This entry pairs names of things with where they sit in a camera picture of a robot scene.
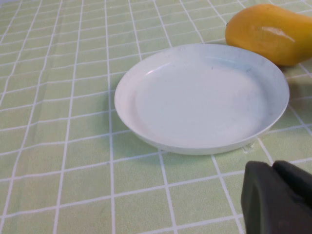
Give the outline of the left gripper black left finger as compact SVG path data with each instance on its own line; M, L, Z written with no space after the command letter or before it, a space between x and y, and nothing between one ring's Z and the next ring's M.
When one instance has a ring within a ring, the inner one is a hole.
M241 207L248 234L310 234L308 207L267 163L245 166Z

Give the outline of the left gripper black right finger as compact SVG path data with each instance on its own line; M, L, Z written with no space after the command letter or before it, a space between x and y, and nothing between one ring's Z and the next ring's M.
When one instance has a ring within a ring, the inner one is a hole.
M312 175L303 169L283 160L273 163L273 169L308 206L312 206Z

